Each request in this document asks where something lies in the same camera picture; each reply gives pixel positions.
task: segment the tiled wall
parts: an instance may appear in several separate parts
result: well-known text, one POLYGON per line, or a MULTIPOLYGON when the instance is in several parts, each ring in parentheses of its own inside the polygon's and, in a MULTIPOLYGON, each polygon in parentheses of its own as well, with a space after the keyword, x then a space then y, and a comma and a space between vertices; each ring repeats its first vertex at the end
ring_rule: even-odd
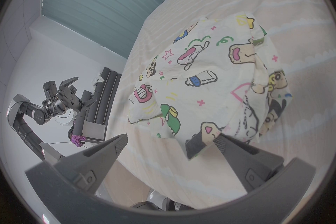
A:
MULTIPOLYGON (((41 0, 12 0, 0 23, 0 119, 5 113, 3 99, 14 66, 31 40, 29 26, 41 14, 41 0)), ((0 158, 8 172, 3 151, 0 120, 0 158)))

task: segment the striped bed sheet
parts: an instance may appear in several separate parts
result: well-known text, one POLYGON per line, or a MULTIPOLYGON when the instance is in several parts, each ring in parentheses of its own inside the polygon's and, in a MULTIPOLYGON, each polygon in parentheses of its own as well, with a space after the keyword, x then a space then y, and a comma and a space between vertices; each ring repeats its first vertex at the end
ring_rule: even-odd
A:
POLYGON ((283 156, 285 164, 297 156, 316 166, 305 197, 321 182, 336 150, 336 31, 323 0, 166 0, 145 20, 137 37, 106 138, 127 133, 120 163, 162 195, 196 209, 231 201, 246 191, 215 146, 188 161, 175 139, 151 137, 147 121, 129 124, 128 96, 145 63, 187 25, 204 16, 224 18, 239 11, 252 12, 271 37, 294 97, 274 128, 253 145, 283 156))

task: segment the robotic arm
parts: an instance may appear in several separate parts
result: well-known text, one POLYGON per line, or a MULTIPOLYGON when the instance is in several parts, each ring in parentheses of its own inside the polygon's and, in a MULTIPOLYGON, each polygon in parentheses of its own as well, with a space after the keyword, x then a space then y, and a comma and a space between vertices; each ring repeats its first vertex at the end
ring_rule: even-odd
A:
POLYGON ((29 99, 21 94, 17 94, 11 101, 8 111, 7 120, 10 126, 18 133, 25 144, 41 159, 55 162, 62 156, 50 145, 44 143, 28 126, 23 119, 24 115, 33 118, 37 124, 43 125, 52 117, 62 115, 68 109, 81 112, 88 109, 97 101, 97 98, 83 102, 76 96, 77 89, 71 85, 78 77, 62 81, 59 90, 55 85, 55 81, 44 83, 43 89, 46 100, 42 102, 42 106, 38 106, 30 102, 29 99))

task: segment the cartoon eye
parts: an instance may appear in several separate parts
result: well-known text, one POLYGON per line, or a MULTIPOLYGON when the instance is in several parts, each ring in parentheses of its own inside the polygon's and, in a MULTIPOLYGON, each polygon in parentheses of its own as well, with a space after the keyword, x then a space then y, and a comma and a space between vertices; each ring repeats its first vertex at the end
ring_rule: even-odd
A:
POLYGON ((150 85, 147 85, 147 86, 146 86, 146 89, 147 89, 149 92, 153 92, 152 86, 150 86, 150 85))

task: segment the blue shirt cartoon figure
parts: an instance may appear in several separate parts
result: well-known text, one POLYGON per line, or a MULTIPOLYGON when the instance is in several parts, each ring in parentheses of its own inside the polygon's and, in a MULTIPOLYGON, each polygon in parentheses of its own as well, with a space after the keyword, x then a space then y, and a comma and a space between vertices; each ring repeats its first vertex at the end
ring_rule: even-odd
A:
POLYGON ((196 27, 197 23, 191 25, 187 30, 185 30, 184 32, 182 32, 173 42, 173 44, 177 41, 179 41, 180 39, 182 39, 183 37, 186 37, 188 35, 188 33, 194 29, 196 27))

